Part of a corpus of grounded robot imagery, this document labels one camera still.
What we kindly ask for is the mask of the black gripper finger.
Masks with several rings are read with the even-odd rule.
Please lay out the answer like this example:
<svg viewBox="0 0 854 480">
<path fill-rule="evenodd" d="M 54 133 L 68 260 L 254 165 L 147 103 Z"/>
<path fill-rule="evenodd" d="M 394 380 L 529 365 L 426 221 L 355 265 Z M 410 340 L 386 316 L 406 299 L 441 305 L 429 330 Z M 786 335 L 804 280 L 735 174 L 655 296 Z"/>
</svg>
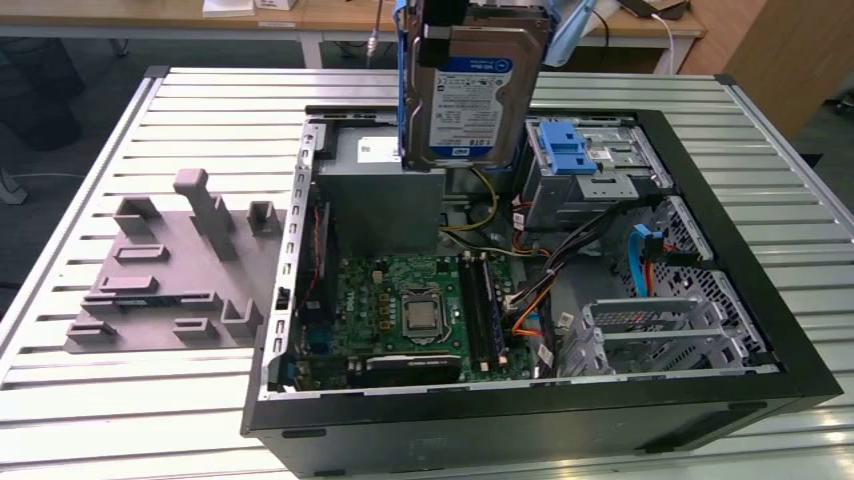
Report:
<svg viewBox="0 0 854 480">
<path fill-rule="evenodd" d="M 466 0 L 427 0 L 418 3 L 421 66 L 443 66 L 449 61 L 453 27 L 463 24 L 467 8 Z"/>
</svg>

